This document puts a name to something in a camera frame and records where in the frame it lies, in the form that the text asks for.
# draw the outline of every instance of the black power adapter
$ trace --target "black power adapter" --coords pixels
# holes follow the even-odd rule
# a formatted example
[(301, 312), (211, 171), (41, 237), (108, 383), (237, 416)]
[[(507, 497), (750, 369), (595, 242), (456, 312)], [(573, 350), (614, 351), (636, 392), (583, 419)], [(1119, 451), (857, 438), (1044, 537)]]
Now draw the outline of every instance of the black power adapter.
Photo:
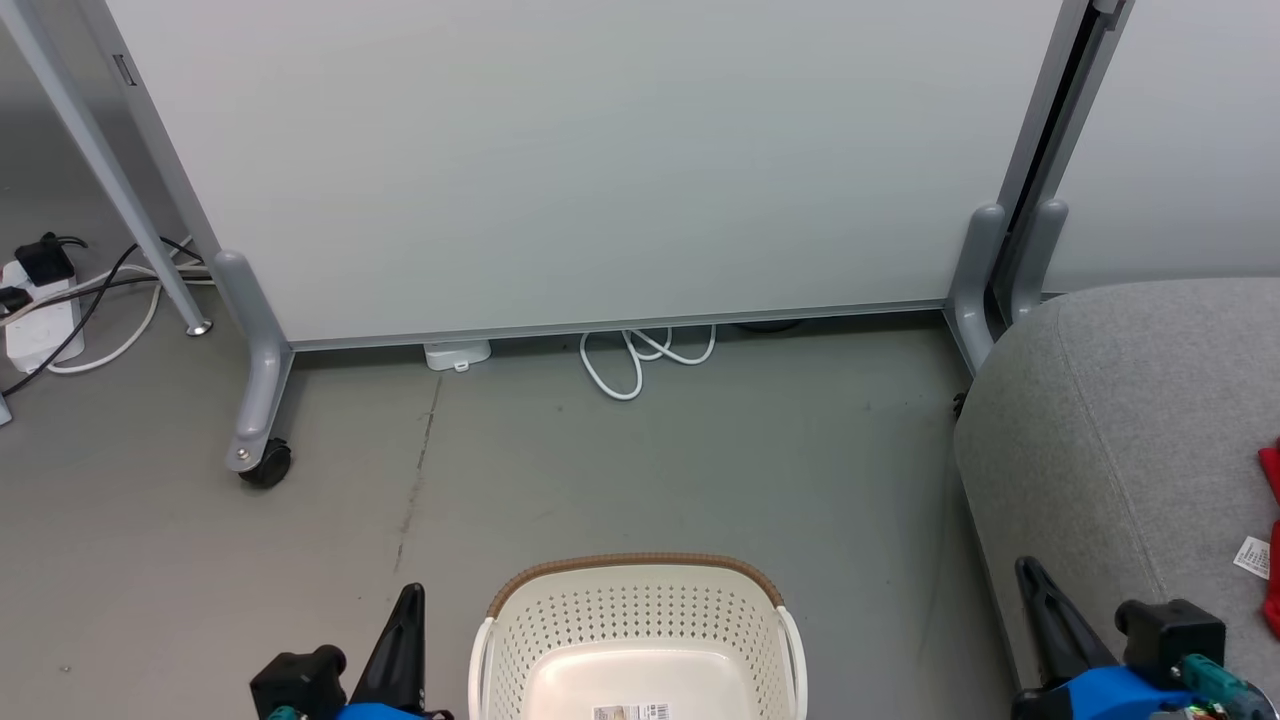
[(20, 287), (0, 287), (0, 318), (31, 305), (31, 293)]
[(22, 269), (31, 278), (31, 283), (41, 287), (76, 277), (76, 268), (72, 265), (70, 259), (67, 258), (67, 251), (63, 250), (65, 245), (88, 247), (83, 240), (59, 237), (51, 232), (46, 232), (40, 238), (40, 242), (23, 245), (13, 255), (22, 264)]

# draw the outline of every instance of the white power strip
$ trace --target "white power strip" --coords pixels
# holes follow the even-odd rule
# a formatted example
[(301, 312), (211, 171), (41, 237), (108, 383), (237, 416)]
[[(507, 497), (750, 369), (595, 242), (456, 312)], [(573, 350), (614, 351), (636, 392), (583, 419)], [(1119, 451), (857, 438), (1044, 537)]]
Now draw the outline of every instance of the white power strip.
[[(31, 299), (35, 302), (68, 290), (73, 284), (76, 284), (76, 278), (36, 287), (31, 284), (31, 278), (27, 277), (27, 273), (22, 269), (22, 264), (17, 260), (6, 264), (3, 275), (0, 275), (0, 287), (26, 290), (31, 293)], [(67, 336), (72, 334), (79, 320), (81, 310), (79, 301), (77, 300), (59, 302), (58, 305), (28, 313), (5, 327), (5, 354), (14, 368), (31, 374), (58, 350), (58, 346), (67, 340)], [(76, 334), (76, 340), (58, 356), (58, 363), (70, 360), (81, 352), (84, 352), (83, 332)]]

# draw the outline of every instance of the power cord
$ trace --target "power cord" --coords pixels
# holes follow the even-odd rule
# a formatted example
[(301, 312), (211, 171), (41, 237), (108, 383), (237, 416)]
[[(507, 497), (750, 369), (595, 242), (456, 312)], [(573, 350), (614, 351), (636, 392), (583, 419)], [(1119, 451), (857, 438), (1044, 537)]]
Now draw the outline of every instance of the power cord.
[(106, 282), (102, 283), (102, 287), (99, 288), (97, 295), (93, 296), (93, 302), (90, 304), (88, 310), (84, 311), (84, 315), (81, 318), (81, 322), (76, 324), (76, 329), (72, 331), (72, 334), (67, 336), (67, 340), (64, 340), (63, 343), (58, 346), (58, 350), (55, 350), (49, 357), (46, 357), (45, 361), (41, 363), (38, 368), (32, 370), (31, 374), (28, 374), (26, 378), (22, 378), (9, 388), (0, 392), (0, 397), (9, 397), (13, 393), (18, 392), (19, 389), (27, 387), (31, 383), (31, 380), (40, 377), (41, 373), (44, 373), (50, 365), (54, 364), (54, 360), (58, 357), (58, 355), (63, 350), (67, 350), (67, 346), (70, 345), (73, 340), (76, 340), (76, 336), (79, 334), (81, 331), (84, 329), (84, 325), (88, 323), (88, 319), (92, 318), (93, 311), (97, 310), (97, 304), (101, 302), (102, 296), (106, 295), (106, 286), (113, 279), (115, 279), (115, 274), (120, 272), (120, 265), (124, 265), (124, 261), (128, 260), (129, 255), (133, 254), (133, 251), (137, 249), (138, 249), (137, 243), (131, 245), (129, 249), (125, 250), (123, 255), (120, 255), (120, 259), (115, 261), (115, 265), (111, 266), (111, 270), (106, 273)]
[[(169, 252), (170, 258), (173, 258), (178, 252), (184, 252), (184, 254), (195, 258), (196, 263), (204, 263), (205, 261), (204, 258), (201, 258), (200, 255), (196, 255), (195, 252), (192, 252), (191, 250), (187, 249), (187, 243), (191, 242), (191, 236), (187, 236), (180, 243), (179, 242), (174, 242), (174, 241), (172, 241), (172, 240), (169, 240), (166, 237), (160, 237), (160, 240), (165, 245), (169, 245), (169, 246), (173, 247), (173, 250)], [(178, 270), (205, 270), (205, 269), (206, 268), (204, 265), (198, 265), (197, 266), (195, 263), (186, 263), (186, 264), (178, 265)], [(152, 277), (146, 278), (146, 279), (159, 282), (160, 278), (155, 277), (154, 272), (151, 274), (152, 274)], [(104, 286), (108, 286), (108, 287), (119, 287), (124, 282), (128, 282), (128, 281), (122, 281), (119, 283), (108, 282), (108, 283), (104, 283)], [(183, 282), (186, 282), (188, 284), (212, 284), (212, 282), (207, 281), (207, 275), (206, 275), (206, 279), (204, 279), (204, 281), (196, 279), (196, 278), (189, 278), (189, 279), (184, 279)], [(54, 373), (55, 375), (76, 375), (76, 374), (79, 374), (79, 373), (87, 373), (90, 370), (96, 370), (97, 368), (101, 368), (102, 365), (106, 365), (108, 363), (115, 360), (120, 355), (124, 355), (131, 347), (133, 347), (133, 343), (138, 342), (138, 338), (142, 337), (142, 333), (146, 332), (146, 329), (148, 327), (151, 327), (151, 320), (156, 316), (156, 307), (160, 306), (160, 291), (161, 290), (164, 290), (164, 288), (161, 286), (156, 284), (156, 287), (151, 291), (151, 305), (147, 307), (147, 314), (142, 318), (142, 324), (138, 325), (138, 329), (133, 331), (133, 334), (129, 336), (129, 338), (125, 340), (124, 343), (120, 345), (120, 347), (116, 347), (114, 351), (104, 355), (102, 357), (99, 357), (97, 360), (93, 360), (91, 363), (86, 363), (83, 365), (74, 365), (74, 366), (70, 366), (70, 368), (64, 368), (64, 366), (60, 366), (60, 365), (49, 365), (49, 372)]]
[[(616, 389), (605, 384), (603, 379), (600, 379), (600, 375), (595, 372), (595, 368), (591, 365), (591, 360), (588, 359), (586, 356), (586, 338), (590, 336), (591, 333), (582, 333), (582, 338), (577, 343), (577, 354), (582, 359), (582, 366), (586, 368), (586, 373), (591, 375), (593, 380), (595, 380), (595, 386), (602, 391), (604, 391), (604, 395), (608, 395), (613, 400), (635, 400), (635, 397), (640, 395), (640, 391), (644, 388), (644, 370), (640, 368), (640, 363), (649, 363), (652, 360), (657, 360), (659, 357), (666, 356), (675, 360), (676, 363), (680, 363), (681, 365), (701, 365), (703, 363), (707, 361), (708, 357), (712, 356), (712, 351), (716, 350), (716, 325), (712, 325), (710, 340), (707, 341), (707, 350), (701, 354), (700, 357), (685, 357), (682, 355), (676, 355), (675, 352), (672, 352), (671, 328), (667, 328), (667, 341), (663, 342), (662, 345), (658, 345), (657, 341), (644, 334), (644, 332), (641, 331), (631, 331), (631, 329), (622, 331), (622, 342), (625, 342), (627, 346), (627, 354), (631, 355), (631, 365), (635, 368), (636, 372), (636, 387), (631, 392), (617, 392)], [(655, 352), (653, 352), (652, 355), (645, 355), (639, 350), (636, 350), (635, 342), (632, 342), (631, 336), (636, 336), (640, 340), (649, 343), (649, 346), (653, 347)]]
[[(79, 241), (79, 238), (72, 237), (72, 236), (63, 236), (63, 237), (59, 237), (58, 240), (59, 241), (63, 241), (63, 240), (65, 240), (65, 241)], [(173, 250), (169, 252), (170, 258), (173, 258), (178, 252), (183, 252), (183, 254), (189, 255), (191, 258), (193, 258), (196, 260), (193, 263), (186, 263), (186, 264), (178, 265), (178, 270), (179, 272), (183, 272), (183, 273), (188, 273), (188, 272), (207, 272), (207, 268), (204, 266), (204, 258), (201, 258), (200, 255), (197, 255), (196, 252), (193, 252), (193, 251), (191, 251), (191, 250), (188, 250), (186, 247), (186, 245), (192, 241), (191, 236), (187, 236), (182, 242), (173, 242), (172, 240), (165, 238), (165, 237), (161, 237), (160, 240), (165, 245), (169, 245), (169, 246), (173, 247)], [(140, 265), (125, 265), (124, 264), (124, 261), (129, 258), (129, 255), (134, 250), (137, 250), (137, 245), (132, 245), (128, 250), (125, 250), (124, 254), (120, 255), (120, 258), (115, 261), (115, 265), (109, 272), (102, 273), (101, 275), (97, 275), (96, 278), (93, 278), (91, 281), (79, 283), (79, 284), (77, 284), (77, 286), (74, 286), (72, 288), (61, 291), (61, 292), (59, 292), (55, 296), (46, 297), (46, 299), (41, 300), (40, 302), (33, 302), (33, 304), (23, 307), (22, 310), (19, 310), (19, 311), (17, 311), (17, 313), (6, 316), (3, 322), (0, 322), (0, 327), (4, 327), (4, 325), (8, 325), (8, 324), (13, 323), (14, 320), (20, 319), (23, 315), (26, 315), (26, 314), (28, 314), (31, 311), (38, 310), (41, 307), (49, 307), (51, 305), (58, 305), (59, 302), (69, 302), (72, 300), (76, 300), (76, 299), (79, 299), (79, 297), (84, 297), (84, 296), (88, 296), (88, 295), (93, 295), (95, 296), (93, 297), (93, 302), (88, 306), (88, 310), (84, 311), (83, 316), (81, 318), (79, 324), (76, 325), (76, 329), (73, 329), (72, 333), (70, 333), (70, 336), (68, 336), (67, 340), (63, 341), (63, 343), (58, 347), (58, 350), (55, 350), (52, 352), (52, 355), (50, 355), (44, 363), (40, 364), (38, 368), (36, 368), (26, 378), (23, 378), (22, 380), (14, 383), (13, 387), (10, 387), (10, 388), (0, 392), (0, 397), (9, 397), (10, 395), (18, 392), (23, 387), (26, 387), (27, 383), (29, 383), (31, 380), (33, 380), (37, 375), (40, 375), (45, 370), (49, 370), (50, 373), (60, 374), (60, 375), (73, 375), (73, 374), (78, 374), (78, 373), (86, 373), (88, 370), (95, 370), (97, 368), (101, 368), (102, 365), (106, 365), (108, 363), (115, 360), (120, 355), (124, 355), (125, 351), (128, 351), (131, 347), (133, 347), (133, 345), (138, 341), (138, 338), (142, 337), (142, 333), (147, 329), (147, 327), (151, 325), (151, 320), (155, 318), (156, 309), (160, 305), (160, 292), (163, 290), (163, 287), (159, 286), (159, 284), (155, 287), (155, 290), (151, 293), (151, 304), (150, 304), (150, 306), (147, 309), (146, 316), (142, 319), (142, 324), (138, 325), (138, 329), (136, 329), (133, 332), (133, 334), (129, 336), (129, 338), (127, 341), (124, 341), (123, 345), (120, 345), (120, 347), (115, 348), (110, 354), (108, 354), (108, 355), (105, 355), (105, 356), (102, 356), (102, 357), (100, 357), (97, 360), (93, 360), (91, 363), (86, 363), (83, 365), (76, 365), (76, 366), (72, 366), (72, 368), (61, 368), (61, 366), (58, 366), (58, 365), (54, 364), (54, 359), (58, 357), (58, 355), (61, 354), (61, 351), (65, 350), (68, 345), (72, 343), (72, 341), (76, 338), (77, 334), (79, 334), (79, 332), (82, 329), (84, 329), (84, 325), (88, 323), (90, 316), (92, 316), (93, 311), (97, 310), (97, 305), (99, 305), (99, 302), (101, 302), (102, 296), (106, 293), (108, 290), (114, 288), (114, 287), (124, 287), (124, 286), (143, 283), (143, 282), (159, 282), (159, 277), (156, 277), (156, 273), (155, 273), (154, 269), (140, 266)], [(142, 273), (146, 277), (129, 278), (129, 279), (124, 279), (124, 281), (115, 281), (115, 275), (118, 273), (120, 273), (122, 270), (125, 270), (125, 269), (133, 270), (133, 272), (137, 272), (137, 273)], [(193, 275), (193, 277), (192, 275), (184, 275), (183, 277), (183, 282), (186, 282), (187, 284), (214, 284), (212, 281), (211, 281), (211, 278), (210, 278), (210, 275), (207, 275), (207, 274)]]
[(60, 234), (54, 238), (54, 242), (56, 242), (59, 246), (76, 245), (83, 247), (84, 250), (88, 250), (88, 243), (76, 237), (74, 234)]

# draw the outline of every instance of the brown basket rim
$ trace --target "brown basket rim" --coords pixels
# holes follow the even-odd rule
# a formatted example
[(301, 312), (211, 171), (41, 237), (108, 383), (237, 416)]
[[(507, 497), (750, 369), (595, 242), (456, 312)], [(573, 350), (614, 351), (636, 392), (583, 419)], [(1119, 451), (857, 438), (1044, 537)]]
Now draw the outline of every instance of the brown basket rim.
[(733, 570), (754, 580), (755, 584), (760, 585), (760, 589), (764, 591), (764, 594), (769, 597), (769, 602), (772, 602), (774, 607), (783, 605), (782, 593), (778, 592), (778, 588), (772, 580), (769, 580), (768, 577), (764, 575), (764, 573), (755, 569), (754, 565), (742, 562), (735, 557), (724, 555), (704, 555), (699, 552), (620, 552), (613, 555), (589, 555), (586, 557), (556, 560), (553, 562), (534, 565), (508, 580), (507, 584), (502, 585), (502, 589), (498, 591), (497, 596), (494, 596), (493, 602), (489, 603), (488, 618), (497, 618), (498, 614), (502, 612), (502, 606), (507, 603), (512, 593), (535, 578), (556, 573), (566, 573), (568, 570), (589, 570), (593, 568), (613, 568), (620, 565), (705, 565), (709, 568), (723, 568), (724, 570)]

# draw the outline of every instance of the red cloth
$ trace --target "red cloth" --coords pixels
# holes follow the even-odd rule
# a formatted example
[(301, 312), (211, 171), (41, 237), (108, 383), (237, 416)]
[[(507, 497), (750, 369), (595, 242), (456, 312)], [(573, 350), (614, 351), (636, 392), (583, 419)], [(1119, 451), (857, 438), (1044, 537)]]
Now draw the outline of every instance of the red cloth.
[[(1267, 477), (1267, 484), (1271, 486), (1271, 493), (1276, 502), (1280, 502), (1280, 450), (1263, 447), (1258, 451), (1258, 462), (1262, 464), (1262, 471)], [(1271, 548), (1272, 552), (1280, 548), (1280, 521), (1271, 525)], [(1262, 616), (1267, 619), (1271, 633), (1280, 638), (1280, 568), (1276, 566), (1274, 557), (1272, 555), (1271, 579), (1267, 580), (1267, 598), (1262, 602)]]

